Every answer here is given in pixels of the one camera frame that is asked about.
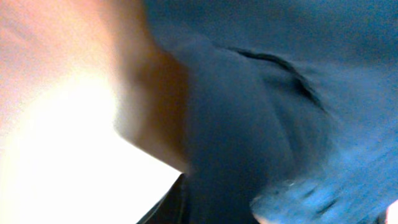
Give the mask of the dark navy shorts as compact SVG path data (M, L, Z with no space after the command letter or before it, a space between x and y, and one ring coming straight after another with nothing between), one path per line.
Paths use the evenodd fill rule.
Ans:
M189 69L192 223L374 223L397 200L397 1L147 1Z

